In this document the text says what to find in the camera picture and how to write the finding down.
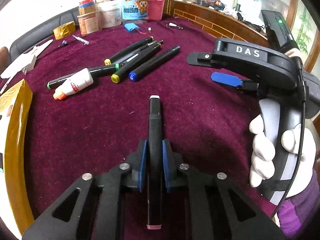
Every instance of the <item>gloved hand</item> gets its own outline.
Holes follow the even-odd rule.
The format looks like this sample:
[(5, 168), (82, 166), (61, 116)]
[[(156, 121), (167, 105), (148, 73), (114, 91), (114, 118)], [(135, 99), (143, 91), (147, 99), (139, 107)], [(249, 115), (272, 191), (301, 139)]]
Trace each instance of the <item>gloved hand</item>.
[[(256, 134), (252, 143), (250, 184), (251, 187), (257, 187), (263, 179), (270, 179), (275, 173), (275, 167), (272, 162), (272, 159), (275, 157), (275, 148), (264, 135), (264, 124), (261, 115), (258, 115), (250, 122), (249, 130)], [(282, 134), (281, 143), (288, 152), (298, 154), (299, 140), (300, 125), (295, 129), (285, 131)], [(307, 187), (312, 177), (315, 156), (316, 143), (311, 131), (305, 128), (300, 166), (287, 197), (294, 196)]]

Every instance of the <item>cartoon character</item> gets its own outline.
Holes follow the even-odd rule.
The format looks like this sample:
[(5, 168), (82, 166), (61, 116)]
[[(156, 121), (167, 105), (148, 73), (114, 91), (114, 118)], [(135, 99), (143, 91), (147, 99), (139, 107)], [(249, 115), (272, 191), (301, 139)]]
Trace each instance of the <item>cartoon character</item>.
[(135, 0), (135, 4), (140, 10), (140, 14), (143, 15), (148, 12), (148, 0)]

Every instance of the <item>blue marker cap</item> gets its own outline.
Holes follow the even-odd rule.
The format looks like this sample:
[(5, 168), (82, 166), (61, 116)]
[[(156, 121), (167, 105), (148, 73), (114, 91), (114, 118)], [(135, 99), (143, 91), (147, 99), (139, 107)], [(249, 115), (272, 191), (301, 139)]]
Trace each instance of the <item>blue marker cap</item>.
[(134, 73), (134, 72), (130, 72), (130, 73), (129, 73), (129, 78), (130, 78), (130, 80), (136, 82), (136, 80), (137, 80), (137, 74)]

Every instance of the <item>roll of tape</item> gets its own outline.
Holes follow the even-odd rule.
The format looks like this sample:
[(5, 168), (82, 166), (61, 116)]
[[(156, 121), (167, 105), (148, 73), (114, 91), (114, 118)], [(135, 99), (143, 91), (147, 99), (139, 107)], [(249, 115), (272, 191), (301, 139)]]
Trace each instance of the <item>roll of tape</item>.
[(55, 28), (53, 30), (53, 33), (56, 40), (59, 40), (71, 33), (74, 33), (75, 31), (76, 31), (75, 22), (72, 21)]

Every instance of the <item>white glue bottle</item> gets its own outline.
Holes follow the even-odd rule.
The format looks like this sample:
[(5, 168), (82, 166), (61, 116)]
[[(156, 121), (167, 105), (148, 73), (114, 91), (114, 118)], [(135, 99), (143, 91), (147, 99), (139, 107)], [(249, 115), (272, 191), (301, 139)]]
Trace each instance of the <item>white glue bottle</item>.
[(93, 83), (92, 76), (87, 68), (80, 70), (69, 77), (62, 85), (60, 85), (53, 94), (54, 99), (62, 100), (67, 96), (73, 95), (80, 90), (90, 86)]

